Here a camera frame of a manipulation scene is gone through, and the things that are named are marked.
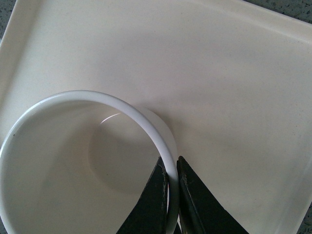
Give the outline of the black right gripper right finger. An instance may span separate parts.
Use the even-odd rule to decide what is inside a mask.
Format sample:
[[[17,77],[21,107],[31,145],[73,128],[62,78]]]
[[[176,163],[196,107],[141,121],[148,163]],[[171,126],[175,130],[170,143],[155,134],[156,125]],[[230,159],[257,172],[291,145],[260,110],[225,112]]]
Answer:
[[[246,234],[218,202],[186,159],[178,158],[180,224],[184,234]]]

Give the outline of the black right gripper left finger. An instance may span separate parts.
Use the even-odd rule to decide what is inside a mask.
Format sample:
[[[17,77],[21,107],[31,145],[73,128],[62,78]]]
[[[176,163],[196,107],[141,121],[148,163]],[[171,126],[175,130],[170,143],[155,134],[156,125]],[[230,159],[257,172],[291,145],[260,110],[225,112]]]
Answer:
[[[161,157],[146,183],[140,198],[118,234],[164,234],[167,224],[168,176]]]

